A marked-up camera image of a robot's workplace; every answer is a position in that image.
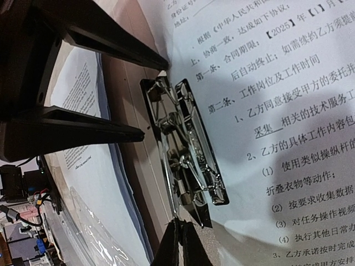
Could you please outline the background clutter of equipment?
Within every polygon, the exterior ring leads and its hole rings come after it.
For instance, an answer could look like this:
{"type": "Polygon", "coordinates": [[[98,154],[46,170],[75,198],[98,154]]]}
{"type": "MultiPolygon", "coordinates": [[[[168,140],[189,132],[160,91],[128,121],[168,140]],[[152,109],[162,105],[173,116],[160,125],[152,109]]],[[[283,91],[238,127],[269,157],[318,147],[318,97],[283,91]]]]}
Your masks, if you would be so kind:
{"type": "Polygon", "coordinates": [[[36,192],[27,202],[1,204],[1,233],[10,265],[64,265],[57,240],[50,231],[45,206],[52,205],[49,193],[36,192]]]}

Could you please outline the metal folder clip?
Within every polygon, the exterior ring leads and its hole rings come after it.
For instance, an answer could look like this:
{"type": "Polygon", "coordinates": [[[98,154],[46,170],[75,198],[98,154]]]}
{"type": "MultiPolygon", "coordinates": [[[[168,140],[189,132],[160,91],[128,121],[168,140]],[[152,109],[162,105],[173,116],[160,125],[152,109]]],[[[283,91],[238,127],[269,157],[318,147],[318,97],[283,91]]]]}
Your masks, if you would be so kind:
{"type": "Polygon", "coordinates": [[[207,202],[221,206],[230,201],[188,81],[172,87],[161,75],[141,80],[140,87],[173,216],[184,208],[201,227],[211,227],[207,202]]]}

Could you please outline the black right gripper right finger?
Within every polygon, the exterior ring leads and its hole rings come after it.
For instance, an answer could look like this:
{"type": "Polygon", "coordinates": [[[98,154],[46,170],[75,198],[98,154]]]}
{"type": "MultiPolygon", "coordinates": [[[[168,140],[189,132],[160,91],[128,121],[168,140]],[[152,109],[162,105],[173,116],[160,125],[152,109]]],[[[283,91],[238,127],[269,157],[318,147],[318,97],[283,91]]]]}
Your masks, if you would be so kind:
{"type": "Polygon", "coordinates": [[[213,266],[192,222],[181,223],[184,265],[213,266]]]}

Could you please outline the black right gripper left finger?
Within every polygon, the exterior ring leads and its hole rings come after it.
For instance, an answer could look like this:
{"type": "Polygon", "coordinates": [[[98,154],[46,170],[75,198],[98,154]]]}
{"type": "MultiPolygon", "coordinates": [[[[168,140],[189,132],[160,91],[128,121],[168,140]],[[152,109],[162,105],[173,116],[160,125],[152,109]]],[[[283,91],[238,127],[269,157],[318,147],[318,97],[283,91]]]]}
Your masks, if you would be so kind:
{"type": "Polygon", "coordinates": [[[172,219],[165,230],[151,266],[179,265],[180,220],[172,219]]]}

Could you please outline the white paper stack remainder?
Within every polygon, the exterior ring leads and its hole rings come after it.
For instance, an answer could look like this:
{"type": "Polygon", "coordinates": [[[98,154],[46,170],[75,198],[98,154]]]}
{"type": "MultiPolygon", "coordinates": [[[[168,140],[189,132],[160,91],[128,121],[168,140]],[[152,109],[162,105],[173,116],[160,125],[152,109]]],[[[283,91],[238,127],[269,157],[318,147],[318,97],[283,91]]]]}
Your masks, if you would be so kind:
{"type": "Polygon", "coordinates": [[[140,1],[229,204],[222,265],[354,264],[354,2],[140,1]]]}

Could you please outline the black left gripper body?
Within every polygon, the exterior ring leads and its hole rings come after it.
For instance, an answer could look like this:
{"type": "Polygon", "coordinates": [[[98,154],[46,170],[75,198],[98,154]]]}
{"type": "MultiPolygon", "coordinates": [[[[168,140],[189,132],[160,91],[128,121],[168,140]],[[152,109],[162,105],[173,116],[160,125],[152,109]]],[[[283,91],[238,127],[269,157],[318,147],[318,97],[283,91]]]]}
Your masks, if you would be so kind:
{"type": "Polygon", "coordinates": [[[1,1],[1,160],[64,150],[67,112],[43,99],[63,39],[66,1],[1,1]]]}

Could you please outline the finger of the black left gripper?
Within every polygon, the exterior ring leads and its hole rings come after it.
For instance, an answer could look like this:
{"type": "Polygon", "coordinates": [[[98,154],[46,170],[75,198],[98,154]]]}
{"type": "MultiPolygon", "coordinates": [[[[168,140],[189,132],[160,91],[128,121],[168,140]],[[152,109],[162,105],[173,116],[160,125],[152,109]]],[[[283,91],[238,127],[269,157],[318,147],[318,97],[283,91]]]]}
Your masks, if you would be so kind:
{"type": "Polygon", "coordinates": [[[33,1],[60,38],[141,67],[166,70],[168,61],[124,30],[94,1],[33,1]]]}
{"type": "Polygon", "coordinates": [[[16,162],[85,145],[143,139],[136,127],[57,106],[34,108],[1,122],[1,160],[16,162]]]}

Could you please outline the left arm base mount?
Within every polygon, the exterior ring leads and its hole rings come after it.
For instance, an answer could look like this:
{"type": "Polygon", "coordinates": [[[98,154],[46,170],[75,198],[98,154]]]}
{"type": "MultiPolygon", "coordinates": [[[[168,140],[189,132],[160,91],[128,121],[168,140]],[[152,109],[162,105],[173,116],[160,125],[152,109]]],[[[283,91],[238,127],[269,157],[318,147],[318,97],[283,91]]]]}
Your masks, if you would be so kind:
{"type": "Polygon", "coordinates": [[[48,192],[56,213],[62,211],[61,196],[43,155],[35,158],[37,170],[23,172],[20,166],[1,166],[1,201],[24,203],[30,197],[48,192]]]}

